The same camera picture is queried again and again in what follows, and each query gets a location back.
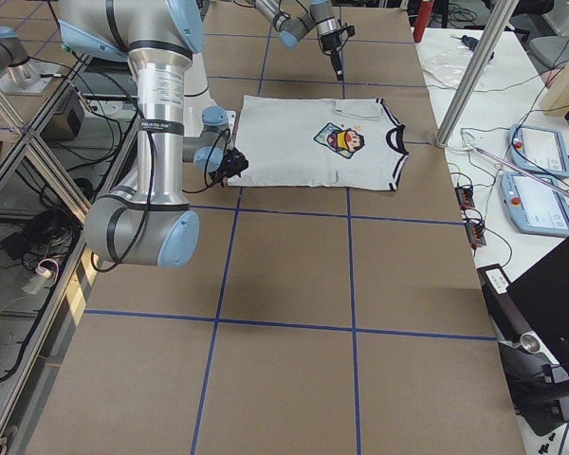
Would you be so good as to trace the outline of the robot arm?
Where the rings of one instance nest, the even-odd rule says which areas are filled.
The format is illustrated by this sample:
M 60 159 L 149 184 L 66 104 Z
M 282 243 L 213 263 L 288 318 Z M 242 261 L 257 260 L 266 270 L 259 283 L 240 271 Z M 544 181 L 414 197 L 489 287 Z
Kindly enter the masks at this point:
M 245 4 L 258 10 L 269 21 L 281 43 L 288 49 L 315 31 L 321 53 L 329 58 L 337 80 L 344 80 L 341 52 L 356 30 L 353 25 L 344 24 L 335 17 L 331 1 L 311 1 L 308 7 L 302 6 L 298 16 L 285 11 L 281 1 L 250 0 Z
M 84 221 L 88 246 L 111 265 L 181 267 L 200 229 L 183 190 L 192 162 L 206 188 L 238 176 L 248 161 L 231 144 L 226 111 L 203 110 L 200 135 L 185 135 L 184 76 L 204 47 L 194 1 L 63 1 L 64 44 L 88 56 L 126 62 L 137 84 L 137 165 L 99 197 Z

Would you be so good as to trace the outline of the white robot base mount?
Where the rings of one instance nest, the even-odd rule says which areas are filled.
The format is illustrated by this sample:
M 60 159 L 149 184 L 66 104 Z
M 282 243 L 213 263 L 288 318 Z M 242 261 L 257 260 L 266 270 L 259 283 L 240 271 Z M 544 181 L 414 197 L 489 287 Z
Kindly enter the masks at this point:
M 217 108 L 220 108 L 220 114 L 233 133 L 236 112 L 226 110 L 212 98 L 201 53 L 193 54 L 192 64 L 184 73 L 183 89 L 184 145 L 193 144 L 200 138 L 204 128 L 203 113 L 206 109 L 210 110 L 210 118 L 213 118 Z

